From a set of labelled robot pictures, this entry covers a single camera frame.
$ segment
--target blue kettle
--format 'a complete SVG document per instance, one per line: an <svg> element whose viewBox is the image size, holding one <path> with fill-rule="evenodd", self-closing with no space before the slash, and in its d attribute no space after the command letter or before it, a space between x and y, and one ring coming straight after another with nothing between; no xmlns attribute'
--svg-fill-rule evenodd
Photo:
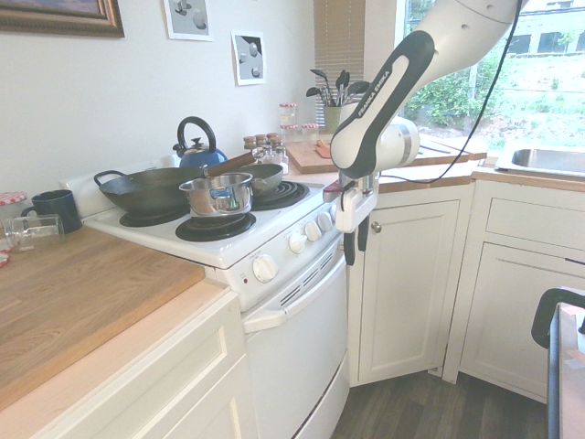
<svg viewBox="0 0 585 439"><path fill-rule="evenodd" d="M195 144L187 147L185 141L185 127L188 123L199 126L206 134L209 141L209 149L199 143L199 139L193 139ZM208 167L219 165L228 160L225 154L216 148L216 135L207 122L195 116L186 117L181 121L176 132L179 143L173 146L176 154L181 157L179 167Z"/></svg>

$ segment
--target white cabinet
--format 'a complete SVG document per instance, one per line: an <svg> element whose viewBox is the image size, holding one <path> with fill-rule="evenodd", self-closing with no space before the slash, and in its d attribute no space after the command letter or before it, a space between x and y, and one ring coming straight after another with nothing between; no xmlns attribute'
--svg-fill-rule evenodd
<svg viewBox="0 0 585 439"><path fill-rule="evenodd" d="M463 371L547 397L547 352L531 337L538 300L585 287L585 194L477 181L443 378Z"/></svg>
<svg viewBox="0 0 585 439"><path fill-rule="evenodd" d="M530 330L540 296L559 286L585 288L585 266L486 243L460 370L546 398L548 354Z"/></svg>
<svg viewBox="0 0 585 439"><path fill-rule="evenodd" d="M467 190L414 191L414 199L439 202L400 207L392 204L404 194L381 197L378 205L385 209L370 216L381 230L370 229L367 251L350 274L359 272L362 283L359 304L358 282L350 278L353 385L442 367L469 214Z"/></svg>
<svg viewBox="0 0 585 439"><path fill-rule="evenodd" d="M239 302L228 293L35 437L162 439L190 425L193 438L257 438L250 382Z"/></svg>

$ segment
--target stove coil burner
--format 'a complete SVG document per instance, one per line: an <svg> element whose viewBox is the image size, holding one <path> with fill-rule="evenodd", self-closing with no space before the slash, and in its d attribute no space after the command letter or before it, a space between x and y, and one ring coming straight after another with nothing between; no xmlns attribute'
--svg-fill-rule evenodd
<svg viewBox="0 0 585 439"><path fill-rule="evenodd" d="M270 192L254 197L252 211L288 208L309 195L309 188L302 183L282 181Z"/></svg>
<svg viewBox="0 0 585 439"><path fill-rule="evenodd" d="M191 218L176 228L175 235L184 241L210 242L238 236L256 223L251 213L225 218Z"/></svg>
<svg viewBox="0 0 585 439"><path fill-rule="evenodd" d="M174 220L178 220L181 217L184 217L187 213L189 213L190 207L185 206L180 210L174 210L170 213L165 213L163 215L156 215L152 217L133 217L129 213L126 213L124 216L120 218L120 224L125 227L149 227L149 226L158 226L159 224L165 224L166 222L171 222Z"/></svg>

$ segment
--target oven vent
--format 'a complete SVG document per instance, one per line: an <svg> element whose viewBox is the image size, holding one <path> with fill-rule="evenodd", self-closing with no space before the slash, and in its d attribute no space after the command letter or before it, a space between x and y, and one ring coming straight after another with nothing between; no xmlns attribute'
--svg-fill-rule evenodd
<svg viewBox="0 0 585 439"><path fill-rule="evenodd" d="M309 277L307 277L304 281L303 281L303 286L307 286L308 283L310 283L314 277L319 274L319 270L316 269L314 272L312 272Z"/></svg>
<svg viewBox="0 0 585 439"><path fill-rule="evenodd" d="M290 293L288 293L285 297L283 297L281 299L281 305L286 305L288 304L291 300L294 299L294 297L299 294L299 292L301 291L301 286L297 285L297 287L295 289L293 289Z"/></svg>
<svg viewBox="0 0 585 439"><path fill-rule="evenodd" d="M331 262L332 259L333 259L333 254L329 253L329 256L327 256L327 259L325 259L323 261L323 263L321 264L321 270L323 270L325 268L325 266Z"/></svg>

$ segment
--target stainless steel sink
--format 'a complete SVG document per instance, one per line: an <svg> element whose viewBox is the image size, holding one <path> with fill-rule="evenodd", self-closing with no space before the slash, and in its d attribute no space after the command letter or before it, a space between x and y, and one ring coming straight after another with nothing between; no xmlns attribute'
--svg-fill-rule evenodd
<svg viewBox="0 0 585 439"><path fill-rule="evenodd" d="M495 167L513 171L585 178L585 151L557 148L506 148L495 163Z"/></svg>

